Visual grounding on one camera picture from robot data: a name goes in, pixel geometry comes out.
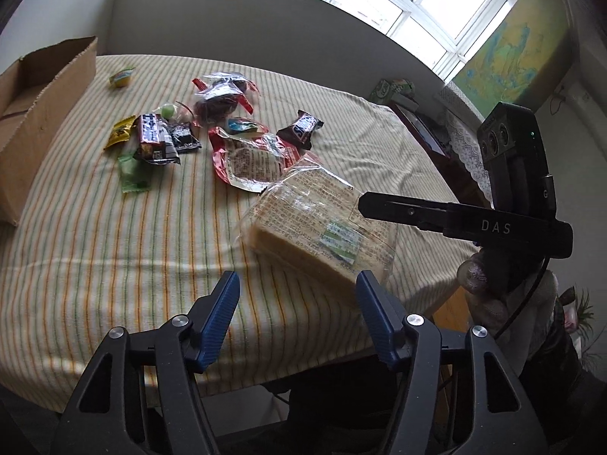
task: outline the yellow candy wrapper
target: yellow candy wrapper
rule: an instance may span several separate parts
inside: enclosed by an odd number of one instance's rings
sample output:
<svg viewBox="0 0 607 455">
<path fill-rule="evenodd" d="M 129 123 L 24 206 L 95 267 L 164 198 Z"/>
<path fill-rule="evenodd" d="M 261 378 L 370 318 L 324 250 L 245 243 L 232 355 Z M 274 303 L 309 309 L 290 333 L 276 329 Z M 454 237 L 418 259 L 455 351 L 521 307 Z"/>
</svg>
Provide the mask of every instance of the yellow candy wrapper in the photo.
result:
<svg viewBox="0 0 607 455">
<path fill-rule="evenodd" d="M 129 138 L 131 138 L 131 128 L 133 127 L 133 121 L 135 121 L 135 118 L 135 116 L 129 116 L 128 118 L 124 118 L 124 120 L 116 123 L 112 127 L 110 138 L 107 139 L 107 144 L 105 144 L 103 150 L 111 147 L 114 144 L 126 142 Z"/>
<path fill-rule="evenodd" d="M 126 87 L 131 83 L 131 75 L 133 75 L 133 68 L 125 68 L 124 70 L 120 70 L 118 73 L 115 73 L 110 77 L 110 85 L 112 87 Z"/>
</svg>

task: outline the yellow and green painting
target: yellow and green painting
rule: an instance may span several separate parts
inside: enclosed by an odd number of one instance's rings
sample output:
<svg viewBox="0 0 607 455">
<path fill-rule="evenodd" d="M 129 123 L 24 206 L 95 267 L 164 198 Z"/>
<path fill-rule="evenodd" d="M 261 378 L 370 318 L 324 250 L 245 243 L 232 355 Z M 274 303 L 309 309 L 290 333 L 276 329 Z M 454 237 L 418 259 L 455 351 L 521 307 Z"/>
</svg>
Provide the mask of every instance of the yellow and green painting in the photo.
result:
<svg viewBox="0 0 607 455">
<path fill-rule="evenodd" d="M 485 117 L 499 101 L 537 109 L 571 66 L 563 0 L 518 0 L 455 76 Z"/>
</svg>

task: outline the metal bolt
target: metal bolt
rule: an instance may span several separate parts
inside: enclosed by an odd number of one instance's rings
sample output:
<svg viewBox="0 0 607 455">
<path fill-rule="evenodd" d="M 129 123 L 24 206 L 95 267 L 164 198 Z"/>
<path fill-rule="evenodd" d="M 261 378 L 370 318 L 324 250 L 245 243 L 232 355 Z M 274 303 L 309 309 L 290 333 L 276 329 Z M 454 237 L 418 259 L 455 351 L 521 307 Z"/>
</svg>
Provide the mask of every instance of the metal bolt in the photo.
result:
<svg viewBox="0 0 607 455">
<path fill-rule="evenodd" d="M 408 321 L 408 322 L 409 322 L 411 325 L 413 325 L 413 326 L 415 326 L 415 327 L 418 327 L 418 326 L 420 326 L 421 324 L 423 324 L 423 323 L 424 323 L 424 317 L 422 317 L 422 316 L 420 316 L 420 315 L 409 315 L 409 316 L 407 317 L 407 321 Z"/>
<path fill-rule="evenodd" d="M 187 322 L 189 322 L 189 320 L 186 315 L 177 315 L 171 320 L 174 327 L 183 327 L 184 325 L 187 325 Z"/>
<path fill-rule="evenodd" d="M 124 329 L 122 327 L 114 327 L 112 328 L 107 335 L 110 336 L 110 339 L 119 339 L 124 335 Z"/>
<path fill-rule="evenodd" d="M 483 337 L 487 337 L 487 329 L 485 327 L 481 327 L 480 325 L 474 325 L 474 327 L 472 327 L 472 333 L 481 339 Z"/>
</svg>

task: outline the striped tablecloth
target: striped tablecloth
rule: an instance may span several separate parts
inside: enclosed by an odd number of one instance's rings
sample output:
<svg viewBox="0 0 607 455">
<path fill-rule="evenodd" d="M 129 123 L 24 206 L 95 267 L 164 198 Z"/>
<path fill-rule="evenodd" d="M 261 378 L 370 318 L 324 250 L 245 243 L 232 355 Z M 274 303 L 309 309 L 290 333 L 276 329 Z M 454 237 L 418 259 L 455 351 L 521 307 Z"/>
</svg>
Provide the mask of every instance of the striped tablecloth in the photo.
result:
<svg viewBox="0 0 607 455">
<path fill-rule="evenodd" d="M 107 77 L 136 66 L 125 89 Z M 308 280 L 258 258 L 237 239 L 256 195 L 221 182 L 208 142 L 181 165 L 158 168 L 147 193 L 123 195 L 116 154 L 103 152 L 113 123 L 170 100 L 187 101 L 190 80 L 240 71 L 261 91 L 254 117 L 273 132 L 301 108 L 325 122 L 314 152 L 361 191 L 455 201 L 398 118 L 360 97 L 246 66 L 184 57 L 102 56 L 97 74 L 50 146 L 19 228 L 0 228 L 0 382 L 61 411 L 96 346 L 113 326 L 160 326 L 208 294 L 224 270 L 242 297 L 202 394 L 238 389 L 368 348 L 358 313 Z M 462 241 L 399 227 L 388 288 L 411 312 L 439 306 Z M 154 390 L 154 376 L 146 382 Z"/>
</svg>

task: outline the packaged bread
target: packaged bread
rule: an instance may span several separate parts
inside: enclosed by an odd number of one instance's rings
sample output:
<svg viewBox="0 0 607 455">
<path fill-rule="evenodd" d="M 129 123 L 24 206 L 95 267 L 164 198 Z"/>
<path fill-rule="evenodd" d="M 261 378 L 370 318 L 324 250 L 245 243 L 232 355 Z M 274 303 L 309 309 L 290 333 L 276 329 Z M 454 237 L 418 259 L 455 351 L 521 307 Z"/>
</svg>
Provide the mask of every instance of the packaged bread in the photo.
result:
<svg viewBox="0 0 607 455">
<path fill-rule="evenodd" d="M 362 270 L 384 284 L 392 269 L 394 224 L 365 219 L 361 193 L 307 155 L 262 194 L 241 221 L 251 249 L 316 280 L 319 289 L 356 307 Z"/>
</svg>

